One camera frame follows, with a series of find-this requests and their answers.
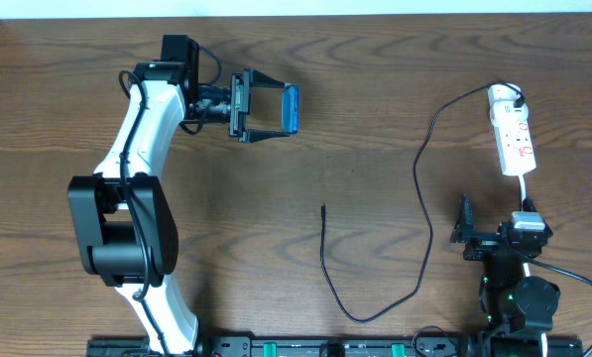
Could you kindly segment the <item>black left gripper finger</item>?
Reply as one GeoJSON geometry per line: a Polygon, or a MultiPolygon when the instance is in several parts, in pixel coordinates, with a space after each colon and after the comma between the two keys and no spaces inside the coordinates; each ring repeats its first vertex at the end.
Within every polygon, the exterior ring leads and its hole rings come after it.
{"type": "Polygon", "coordinates": [[[264,88],[288,88],[289,85],[286,82],[274,79],[259,70],[249,69],[249,81],[250,87],[264,87],[264,88]]]}
{"type": "Polygon", "coordinates": [[[257,143],[263,140],[274,139],[274,138],[283,138],[289,137],[291,134],[286,132],[279,132],[279,131],[263,131],[263,130],[255,130],[250,129],[248,131],[248,142],[249,143],[257,143]]]}

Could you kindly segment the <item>blue Galaxy smartphone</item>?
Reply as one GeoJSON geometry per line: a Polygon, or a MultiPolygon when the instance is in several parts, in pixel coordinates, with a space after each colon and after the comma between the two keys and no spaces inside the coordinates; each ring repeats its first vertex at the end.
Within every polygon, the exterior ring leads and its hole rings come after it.
{"type": "Polygon", "coordinates": [[[282,93],[282,129],[289,135],[298,132],[299,87],[290,85],[282,93]]]}

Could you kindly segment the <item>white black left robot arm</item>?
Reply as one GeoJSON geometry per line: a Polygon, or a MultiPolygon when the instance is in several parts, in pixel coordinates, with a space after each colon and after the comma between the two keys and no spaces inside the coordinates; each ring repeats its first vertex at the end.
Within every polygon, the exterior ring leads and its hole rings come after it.
{"type": "Polygon", "coordinates": [[[215,122],[242,143],[294,135],[299,88],[251,68],[227,87],[201,84],[192,61],[140,62],[119,81],[129,107],[116,140],[95,171],[67,189],[78,249],[84,270],[133,306],[148,333],[145,352],[182,356],[195,351],[199,322],[174,274],[178,230],[161,185],[174,133],[215,122]],[[281,91],[281,130],[247,128],[254,87],[281,91]]]}

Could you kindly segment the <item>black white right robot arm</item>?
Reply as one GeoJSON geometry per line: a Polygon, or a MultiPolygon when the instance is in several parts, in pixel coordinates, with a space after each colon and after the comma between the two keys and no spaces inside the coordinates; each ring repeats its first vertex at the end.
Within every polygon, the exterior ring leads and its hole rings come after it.
{"type": "Polygon", "coordinates": [[[496,231],[478,231],[471,201],[462,196],[450,241],[465,246],[464,260],[483,264],[479,303],[488,325],[462,339],[458,347],[461,356],[546,353],[542,336],[553,328],[560,290],[556,284],[531,275],[525,264],[541,254],[551,236],[552,230],[528,198],[496,231]]]}

